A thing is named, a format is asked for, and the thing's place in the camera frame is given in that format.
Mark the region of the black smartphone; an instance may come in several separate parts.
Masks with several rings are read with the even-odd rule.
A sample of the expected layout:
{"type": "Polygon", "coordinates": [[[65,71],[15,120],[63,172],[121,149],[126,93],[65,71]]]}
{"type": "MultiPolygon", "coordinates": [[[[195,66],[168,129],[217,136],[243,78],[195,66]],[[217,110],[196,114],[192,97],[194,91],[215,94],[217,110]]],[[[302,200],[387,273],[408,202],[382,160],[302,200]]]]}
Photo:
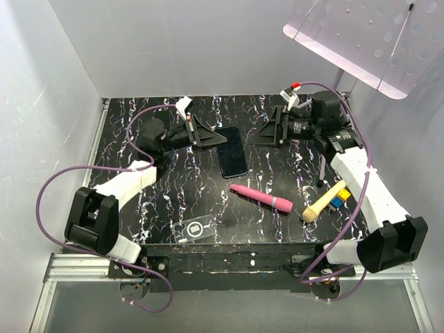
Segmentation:
{"type": "Polygon", "coordinates": [[[228,179],[247,174],[248,164],[238,127],[217,128],[216,132],[227,139],[226,143],[216,147],[222,177],[228,179]]]}

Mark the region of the clear phone case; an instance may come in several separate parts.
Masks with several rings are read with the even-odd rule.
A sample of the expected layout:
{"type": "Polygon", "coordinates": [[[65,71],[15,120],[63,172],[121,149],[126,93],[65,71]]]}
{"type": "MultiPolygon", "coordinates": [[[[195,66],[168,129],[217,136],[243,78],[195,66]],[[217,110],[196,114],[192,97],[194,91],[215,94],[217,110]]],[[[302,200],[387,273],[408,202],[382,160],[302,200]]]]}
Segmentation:
{"type": "Polygon", "coordinates": [[[199,216],[186,221],[174,223],[171,227],[177,244],[213,237],[216,234],[216,224],[213,215],[199,216]]]}

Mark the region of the phone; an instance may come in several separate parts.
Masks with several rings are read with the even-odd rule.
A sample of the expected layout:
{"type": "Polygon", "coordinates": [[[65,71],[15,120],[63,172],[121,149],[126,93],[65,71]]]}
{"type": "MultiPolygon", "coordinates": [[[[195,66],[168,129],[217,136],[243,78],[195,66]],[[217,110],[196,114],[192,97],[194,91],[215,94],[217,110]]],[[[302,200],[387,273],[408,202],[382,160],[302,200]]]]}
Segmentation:
{"type": "Polygon", "coordinates": [[[162,120],[164,124],[164,129],[166,132],[169,132],[171,129],[171,121],[170,121],[170,111],[169,110],[161,110],[157,114],[158,118],[162,120]]]}

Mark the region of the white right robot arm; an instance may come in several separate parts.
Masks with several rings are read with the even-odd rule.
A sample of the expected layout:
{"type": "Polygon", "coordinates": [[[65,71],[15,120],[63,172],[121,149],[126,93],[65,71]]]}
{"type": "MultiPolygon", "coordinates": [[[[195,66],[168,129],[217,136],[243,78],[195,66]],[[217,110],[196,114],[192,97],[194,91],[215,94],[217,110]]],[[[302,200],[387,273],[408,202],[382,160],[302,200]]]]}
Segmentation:
{"type": "Polygon", "coordinates": [[[413,217],[391,195],[368,149],[352,125],[345,99],[335,91],[319,91],[300,101],[296,86],[281,91],[286,106],[276,106],[271,118],[247,142],[258,146],[282,146],[291,139],[310,140],[341,177],[323,197],[302,214],[311,223],[343,189],[355,198],[353,217],[363,214],[369,234],[362,240],[344,239],[318,246],[312,260],[297,268],[300,277],[316,270],[331,275],[339,266],[361,265],[370,273],[417,260],[428,231],[424,218],[413,217]]]}

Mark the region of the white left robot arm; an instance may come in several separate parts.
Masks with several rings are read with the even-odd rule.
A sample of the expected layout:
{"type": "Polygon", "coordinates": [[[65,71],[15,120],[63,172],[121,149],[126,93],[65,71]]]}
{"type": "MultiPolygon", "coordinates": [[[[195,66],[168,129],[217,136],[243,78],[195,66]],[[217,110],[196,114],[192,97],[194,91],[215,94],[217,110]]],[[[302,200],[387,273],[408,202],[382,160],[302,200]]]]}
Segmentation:
{"type": "Polygon", "coordinates": [[[90,189],[80,188],[74,195],[65,227],[65,239],[99,255],[123,261],[132,277],[143,276],[148,262],[140,245],[119,233],[119,213],[124,205],[143,189],[161,178],[164,154],[180,148],[213,148],[228,139],[204,126],[194,115],[170,130],[158,118],[144,122],[136,147],[151,155],[155,162],[135,160],[130,172],[121,172],[111,180],[90,189]]]}

